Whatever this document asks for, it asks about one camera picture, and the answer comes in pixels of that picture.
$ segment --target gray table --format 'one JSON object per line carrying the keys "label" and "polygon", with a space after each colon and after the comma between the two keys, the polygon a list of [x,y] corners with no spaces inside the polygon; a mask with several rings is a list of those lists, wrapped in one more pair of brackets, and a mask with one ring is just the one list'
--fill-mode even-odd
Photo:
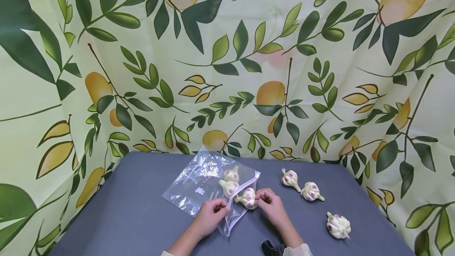
{"label": "gray table", "polygon": [[[87,204],[49,256],[158,256],[172,245],[192,217],[162,199],[161,194],[192,156],[132,152]],[[414,255],[347,170],[334,164],[239,158],[261,172],[258,188],[269,187],[285,208],[314,256]],[[301,186],[316,182],[325,202],[307,202],[280,183],[281,168],[293,169]],[[350,240],[327,232],[326,212],[351,221]],[[230,238],[218,231],[201,241],[193,255],[263,255],[260,246],[280,240],[260,209],[249,211]]]}

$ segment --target purple-streaked garlic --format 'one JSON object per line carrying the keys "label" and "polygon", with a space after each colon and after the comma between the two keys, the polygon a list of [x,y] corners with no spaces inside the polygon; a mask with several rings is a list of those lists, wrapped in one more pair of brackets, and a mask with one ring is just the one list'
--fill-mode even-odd
{"label": "purple-streaked garlic", "polygon": [[309,201],[314,201],[315,199],[320,199],[321,201],[325,200],[325,198],[321,196],[318,185],[313,182],[306,182],[300,194],[305,200]]}
{"label": "purple-streaked garlic", "polygon": [[237,190],[239,187],[239,184],[234,181],[224,181],[220,180],[219,184],[223,188],[224,196],[227,199],[230,199],[233,196],[233,193]]}
{"label": "purple-streaked garlic", "polygon": [[255,209],[256,205],[254,204],[254,198],[256,197],[256,192],[253,188],[248,188],[243,192],[242,196],[237,196],[234,198],[234,202],[242,203],[248,209]]}
{"label": "purple-streaked garlic", "polygon": [[239,182],[239,167],[234,166],[232,170],[225,170],[223,172],[223,177],[225,181],[234,181]]}
{"label": "purple-streaked garlic", "polygon": [[294,187],[297,192],[300,193],[299,183],[297,182],[297,173],[293,170],[289,170],[286,172],[286,169],[282,168],[281,172],[283,172],[283,177],[281,178],[281,183],[286,186]]}
{"label": "purple-streaked garlic", "polygon": [[327,212],[327,229],[336,239],[349,239],[351,223],[342,215],[333,215]]}

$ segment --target black object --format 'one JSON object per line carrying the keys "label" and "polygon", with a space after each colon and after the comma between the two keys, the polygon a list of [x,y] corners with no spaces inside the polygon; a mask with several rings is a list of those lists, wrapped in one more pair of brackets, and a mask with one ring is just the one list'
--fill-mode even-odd
{"label": "black object", "polygon": [[261,248],[264,256],[282,256],[285,246],[284,244],[281,244],[279,246],[272,246],[270,241],[266,240],[262,243]]}

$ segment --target person's left hand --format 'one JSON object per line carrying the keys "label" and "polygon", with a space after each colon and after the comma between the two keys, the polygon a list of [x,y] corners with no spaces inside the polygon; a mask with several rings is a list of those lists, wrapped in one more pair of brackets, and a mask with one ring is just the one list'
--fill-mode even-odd
{"label": "person's left hand", "polygon": [[216,229],[230,210],[228,203],[223,199],[207,200],[191,223],[190,229],[202,239]]}

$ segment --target fabric backdrop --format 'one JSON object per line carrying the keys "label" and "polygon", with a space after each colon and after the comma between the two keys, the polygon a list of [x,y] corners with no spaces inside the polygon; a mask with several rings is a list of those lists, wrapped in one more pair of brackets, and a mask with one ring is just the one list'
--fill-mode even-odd
{"label": "fabric backdrop", "polygon": [[0,255],[45,255],[129,151],[342,163],[454,255],[454,0],[0,0]]}

